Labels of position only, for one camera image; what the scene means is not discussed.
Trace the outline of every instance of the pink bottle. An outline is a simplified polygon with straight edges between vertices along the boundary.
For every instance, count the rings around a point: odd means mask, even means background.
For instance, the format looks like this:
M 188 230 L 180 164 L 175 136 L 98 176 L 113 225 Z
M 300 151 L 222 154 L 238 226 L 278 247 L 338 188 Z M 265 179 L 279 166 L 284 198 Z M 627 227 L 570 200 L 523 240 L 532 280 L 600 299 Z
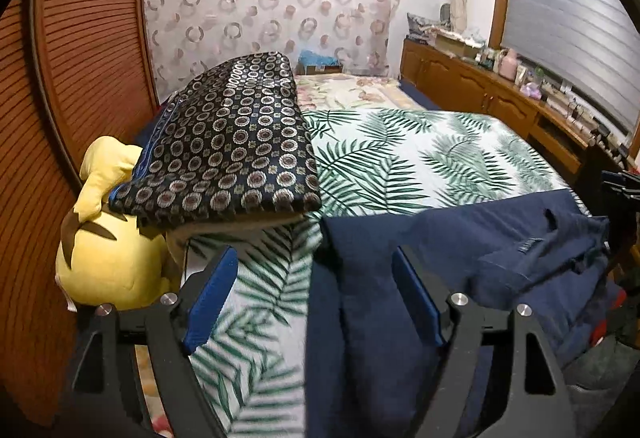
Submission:
M 518 54 L 514 50 L 509 50 L 500 64 L 500 75 L 513 82 L 516 79 L 517 72 Z

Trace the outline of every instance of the floral bedspread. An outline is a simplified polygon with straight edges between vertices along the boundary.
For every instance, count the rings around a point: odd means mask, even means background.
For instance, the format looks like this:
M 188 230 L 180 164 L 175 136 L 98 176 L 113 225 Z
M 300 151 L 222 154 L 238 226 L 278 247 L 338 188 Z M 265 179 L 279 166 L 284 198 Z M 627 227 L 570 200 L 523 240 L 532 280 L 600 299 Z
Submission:
M 303 113 L 323 208 L 295 225 L 191 239 L 203 259 L 236 248 L 239 275 L 191 358 L 229 436 L 305 432 L 306 306 L 320 215 L 414 214 L 567 188 L 526 142 L 479 114 L 347 109 Z
M 302 111 L 386 107 L 423 109 L 398 87 L 394 78 L 331 73 L 296 76 L 298 105 Z

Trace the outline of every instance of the pikachu plush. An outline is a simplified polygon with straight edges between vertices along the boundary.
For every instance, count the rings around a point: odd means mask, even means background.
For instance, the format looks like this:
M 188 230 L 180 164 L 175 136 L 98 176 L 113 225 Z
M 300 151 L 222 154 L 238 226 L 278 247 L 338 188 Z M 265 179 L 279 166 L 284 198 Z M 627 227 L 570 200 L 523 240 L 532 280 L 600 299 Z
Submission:
M 84 154 L 84 185 L 62 222 L 56 255 L 56 282 L 71 310 L 74 303 L 140 308 L 179 281 L 164 237 L 140 234 L 134 216 L 111 212 L 106 204 L 110 190 L 130 179 L 141 152 L 102 136 Z

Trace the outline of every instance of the circle pattern fabric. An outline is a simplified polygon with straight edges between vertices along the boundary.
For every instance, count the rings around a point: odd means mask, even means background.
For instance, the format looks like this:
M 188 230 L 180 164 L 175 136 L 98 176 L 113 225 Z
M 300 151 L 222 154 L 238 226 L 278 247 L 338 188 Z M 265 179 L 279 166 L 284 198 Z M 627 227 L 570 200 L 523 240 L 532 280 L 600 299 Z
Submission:
M 142 226 L 320 208 L 316 161 L 279 52 L 233 58 L 167 104 L 130 182 L 110 194 Z

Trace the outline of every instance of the louvered door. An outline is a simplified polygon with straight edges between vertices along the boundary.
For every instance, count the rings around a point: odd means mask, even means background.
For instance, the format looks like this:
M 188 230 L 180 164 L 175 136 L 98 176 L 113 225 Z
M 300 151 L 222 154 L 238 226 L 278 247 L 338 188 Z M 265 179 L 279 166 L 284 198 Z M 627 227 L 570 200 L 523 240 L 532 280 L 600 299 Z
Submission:
M 130 141 L 157 102 L 140 0 L 34 0 L 51 112 L 76 166 L 101 134 Z
M 0 384 L 50 425 L 75 338 L 54 283 L 86 147 L 152 118 L 140 0 L 12 0 L 0 18 Z M 3 429 L 11 435 L 11 429 Z

